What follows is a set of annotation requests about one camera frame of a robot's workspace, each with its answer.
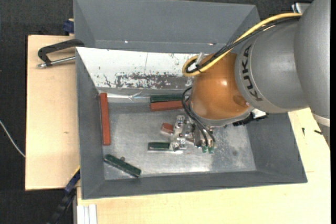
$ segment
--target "gray box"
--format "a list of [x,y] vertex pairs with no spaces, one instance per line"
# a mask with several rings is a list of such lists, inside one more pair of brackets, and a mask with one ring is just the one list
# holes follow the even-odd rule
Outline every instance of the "gray box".
[[[259,21],[251,5],[166,0],[74,2],[76,38],[94,48],[210,53]],[[104,89],[95,86],[90,67],[78,51],[76,73],[83,199],[307,182],[286,114],[220,128],[215,132],[215,154],[192,148],[191,154],[169,155],[166,162],[172,165],[166,165],[160,154],[170,153],[154,153],[151,158],[145,146],[156,139],[156,132],[160,141],[162,121],[173,121],[183,111],[156,113],[149,112],[146,103],[110,102],[112,144],[102,146],[98,94]],[[108,166],[103,162],[106,153],[125,157],[143,170],[143,176],[131,178]]]

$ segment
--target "wooden board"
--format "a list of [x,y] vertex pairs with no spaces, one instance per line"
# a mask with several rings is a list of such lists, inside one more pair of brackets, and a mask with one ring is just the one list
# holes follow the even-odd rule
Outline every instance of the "wooden board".
[[[64,188],[79,165],[75,62],[38,69],[37,51],[73,37],[28,37],[26,190]],[[50,55],[60,59],[74,49]]]

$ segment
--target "metal plate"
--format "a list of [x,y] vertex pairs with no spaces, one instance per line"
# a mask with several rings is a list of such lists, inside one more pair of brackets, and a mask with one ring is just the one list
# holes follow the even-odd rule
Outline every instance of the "metal plate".
[[[244,126],[218,128],[214,132],[217,149],[215,154],[202,153],[188,143],[187,150],[151,152],[149,142],[167,142],[160,134],[162,123],[174,124],[184,111],[150,112],[149,106],[125,107],[109,103],[111,145],[103,147],[103,153],[140,168],[142,177],[164,176],[184,173],[220,173],[255,170],[254,159],[247,129]],[[131,178],[131,176],[107,164],[104,165],[106,180]]]

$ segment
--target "metal clamp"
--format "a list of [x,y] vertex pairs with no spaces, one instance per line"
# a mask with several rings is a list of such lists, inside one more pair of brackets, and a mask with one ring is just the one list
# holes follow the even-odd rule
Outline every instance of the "metal clamp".
[[56,61],[51,61],[47,56],[47,54],[50,54],[52,52],[68,49],[71,47],[84,47],[84,43],[80,41],[79,39],[72,39],[72,40],[67,40],[61,43],[57,43],[57,44],[53,44],[50,46],[40,48],[37,55],[44,63],[40,63],[39,65],[37,65],[37,67],[39,68],[50,67],[50,66],[62,63],[62,62],[74,60],[75,57],[72,56],[72,57],[67,57],[64,59],[59,59]]

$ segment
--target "wooden table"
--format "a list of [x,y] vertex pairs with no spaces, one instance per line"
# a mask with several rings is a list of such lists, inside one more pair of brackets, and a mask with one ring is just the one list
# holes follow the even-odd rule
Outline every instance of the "wooden table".
[[[36,68],[39,48],[72,38],[28,37],[26,190],[64,188],[79,165],[75,64]],[[289,116],[308,183],[95,200],[79,187],[77,203],[96,204],[99,224],[330,223],[330,149],[308,109]]]

